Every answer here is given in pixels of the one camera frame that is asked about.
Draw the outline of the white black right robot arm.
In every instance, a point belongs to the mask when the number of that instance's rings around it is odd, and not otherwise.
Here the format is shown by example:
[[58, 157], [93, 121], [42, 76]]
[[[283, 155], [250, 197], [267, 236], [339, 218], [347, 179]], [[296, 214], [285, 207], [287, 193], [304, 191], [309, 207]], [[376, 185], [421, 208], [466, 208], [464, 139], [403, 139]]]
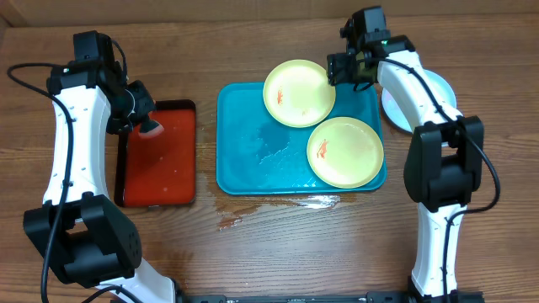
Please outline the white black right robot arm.
[[484, 128], [445, 105], [430, 84], [412, 42], [404, 35], [361, 34], [346, 51], [328, 56], [328, 81], [378, 83], [397, 101], [413, 136], [403, 170], [405, 188], [418, 205], [418, 251], [408, 283], [415, 302], [481, 302], [458, 290], [455, 277], [460, 224], [481, 183]]

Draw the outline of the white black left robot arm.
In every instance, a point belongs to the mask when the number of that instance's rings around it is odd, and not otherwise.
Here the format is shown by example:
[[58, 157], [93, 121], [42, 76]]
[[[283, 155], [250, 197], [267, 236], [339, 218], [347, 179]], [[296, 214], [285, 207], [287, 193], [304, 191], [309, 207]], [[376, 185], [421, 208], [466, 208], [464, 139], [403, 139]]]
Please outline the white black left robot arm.
[[46, 88], [56, 134], [50, 181], [42, 206], [24, 212], [26, 236], [43, 258], [40, 298], [48, 278], [124, 302], [176, 302], [176, 282], [142, 256], [134, 223], [111, 201], [104, 175], [107, 134], [125, 134], [151, 123], [155, 109], [139, 81], [129, 82], [125, 61], [88, 59], [48, 64]]

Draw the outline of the yellow-green plate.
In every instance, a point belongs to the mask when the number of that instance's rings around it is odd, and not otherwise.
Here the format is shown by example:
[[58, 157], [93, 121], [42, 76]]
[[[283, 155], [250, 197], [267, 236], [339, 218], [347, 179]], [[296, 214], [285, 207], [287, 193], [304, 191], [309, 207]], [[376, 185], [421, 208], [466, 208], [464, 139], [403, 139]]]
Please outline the yellow-green plate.
[[336, 117], [318, 125], [307, 142], [307, 160], [325, 183], [339, 189], [368, 184], [382, 169], [379, 135], [365, 122]]
[[264, 81], [269, 114], [283, 125], [306, 128], [324, 120], [334, 107], [335, 87], [326, 70], [313, 61], [290, 60], [275, 67]]

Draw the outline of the light blue plate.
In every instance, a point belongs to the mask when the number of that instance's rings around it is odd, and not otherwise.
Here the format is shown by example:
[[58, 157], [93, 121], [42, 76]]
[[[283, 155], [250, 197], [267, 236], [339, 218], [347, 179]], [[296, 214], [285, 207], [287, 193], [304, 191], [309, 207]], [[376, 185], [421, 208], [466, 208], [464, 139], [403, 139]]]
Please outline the light blue plate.
[[[438, 98], [437, 101], [439, 103], [445, 101], [450, 106], [455, 108], [457, 106], [456, 95], [450, 84], [435, 72], [430, 70], [425, 70], [424, 72], [427, 75], [427, 78], [430, 80], [430, 83], [435, 87], [435, 90], [440, 95], [440, 98]], [[385, 88], [382, 89], [381, 103], [385, 116], [389, 119], [393, 126], [405, 133], [411, 134], [413, 132], [402, 110], [398, 107], [397, 102]]]

